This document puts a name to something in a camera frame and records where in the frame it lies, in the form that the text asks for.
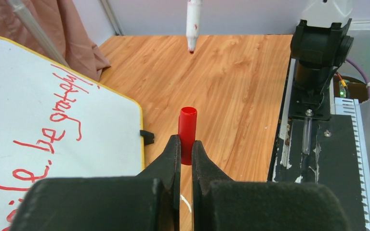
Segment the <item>white red marker pen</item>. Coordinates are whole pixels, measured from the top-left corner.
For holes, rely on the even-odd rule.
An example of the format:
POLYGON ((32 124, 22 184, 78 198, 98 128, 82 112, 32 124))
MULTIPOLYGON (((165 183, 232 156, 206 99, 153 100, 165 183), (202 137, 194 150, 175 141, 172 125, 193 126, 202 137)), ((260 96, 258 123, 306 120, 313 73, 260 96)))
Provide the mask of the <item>white red marker pen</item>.
POLYGON ((199 24, 202 0, 188 0, 186 12, 186 38, 188 52, 193 54, 196 50, 199 37, 199 24))

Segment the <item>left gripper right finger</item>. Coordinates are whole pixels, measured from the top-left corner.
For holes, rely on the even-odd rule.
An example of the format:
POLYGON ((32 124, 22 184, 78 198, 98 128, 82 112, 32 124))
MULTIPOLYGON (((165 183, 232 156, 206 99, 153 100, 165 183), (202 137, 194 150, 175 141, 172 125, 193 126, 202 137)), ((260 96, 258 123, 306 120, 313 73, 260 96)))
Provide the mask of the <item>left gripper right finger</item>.
POLYGON ((347 231, 339 200, 326 186, 236 181, 209 159, 201 141, 192 148, 193 230, 347 231))

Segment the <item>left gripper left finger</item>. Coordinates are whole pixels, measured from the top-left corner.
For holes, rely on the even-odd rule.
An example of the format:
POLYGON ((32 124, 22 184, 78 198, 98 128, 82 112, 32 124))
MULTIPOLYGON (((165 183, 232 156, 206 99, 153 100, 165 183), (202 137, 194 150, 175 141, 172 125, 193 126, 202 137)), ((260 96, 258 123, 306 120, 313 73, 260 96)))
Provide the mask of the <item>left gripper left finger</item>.
POLYGON ((12 231, 177 231, 181 142, 136 176, 49 178, 27 192, 12 231))

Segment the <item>red marker cap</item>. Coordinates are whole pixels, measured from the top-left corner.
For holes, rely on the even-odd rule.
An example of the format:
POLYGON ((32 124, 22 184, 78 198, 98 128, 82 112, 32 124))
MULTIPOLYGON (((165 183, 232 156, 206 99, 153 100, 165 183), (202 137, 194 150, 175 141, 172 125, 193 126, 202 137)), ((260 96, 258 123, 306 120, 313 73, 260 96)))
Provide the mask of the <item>red marker cap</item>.
POLYGON ((183 107, 178 118, 178 135, 181 141, 181 163, 192 165, 192 147, 197 128, 197 110, 194 107, 183 107))

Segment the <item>yellow framed whiteboard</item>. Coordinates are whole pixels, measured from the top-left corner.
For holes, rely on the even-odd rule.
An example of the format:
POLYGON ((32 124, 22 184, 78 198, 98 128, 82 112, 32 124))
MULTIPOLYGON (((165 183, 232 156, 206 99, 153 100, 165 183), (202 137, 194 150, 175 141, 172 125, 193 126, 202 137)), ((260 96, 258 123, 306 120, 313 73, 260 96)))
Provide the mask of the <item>yellow framed whiteboard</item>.
POLYGON ((142 129, 135 100, 0 37, 0 231, 39 180, 140 173, 142 129))

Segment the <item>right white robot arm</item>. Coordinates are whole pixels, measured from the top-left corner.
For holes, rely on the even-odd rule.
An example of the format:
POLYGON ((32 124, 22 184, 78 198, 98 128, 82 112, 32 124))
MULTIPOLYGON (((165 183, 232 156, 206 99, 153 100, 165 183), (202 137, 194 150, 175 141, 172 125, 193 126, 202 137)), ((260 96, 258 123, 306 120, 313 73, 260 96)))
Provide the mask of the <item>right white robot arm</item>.
POLYGON ((353 44, 351 0, 310 0, 291 40, 296 60, 289 118, 330 119, 330 82, 353 44))

